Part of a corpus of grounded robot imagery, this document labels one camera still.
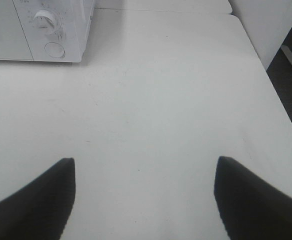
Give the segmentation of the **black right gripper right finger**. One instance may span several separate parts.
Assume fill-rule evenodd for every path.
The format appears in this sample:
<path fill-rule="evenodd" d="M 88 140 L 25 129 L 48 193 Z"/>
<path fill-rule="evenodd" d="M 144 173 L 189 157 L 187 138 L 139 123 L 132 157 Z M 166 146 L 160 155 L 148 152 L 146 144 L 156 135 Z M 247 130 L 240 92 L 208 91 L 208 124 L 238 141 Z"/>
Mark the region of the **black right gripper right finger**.
<path fill-rule="evenodd" d="M 292 197 L 233 158 L 217 161 L 214 197 L 232 240 L 292 240 Z"/>

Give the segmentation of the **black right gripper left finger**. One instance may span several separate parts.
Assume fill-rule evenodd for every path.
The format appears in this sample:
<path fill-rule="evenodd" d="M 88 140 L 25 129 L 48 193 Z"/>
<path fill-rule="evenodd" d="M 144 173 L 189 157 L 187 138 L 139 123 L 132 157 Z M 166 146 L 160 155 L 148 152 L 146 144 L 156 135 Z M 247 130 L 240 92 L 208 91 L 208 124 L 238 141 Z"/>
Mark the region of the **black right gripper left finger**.
<path fill-rule="evenodd" d="M 0 201 L 0 240 L 59 240 L 75 201 L 75 161 L 63 158 Z"/>

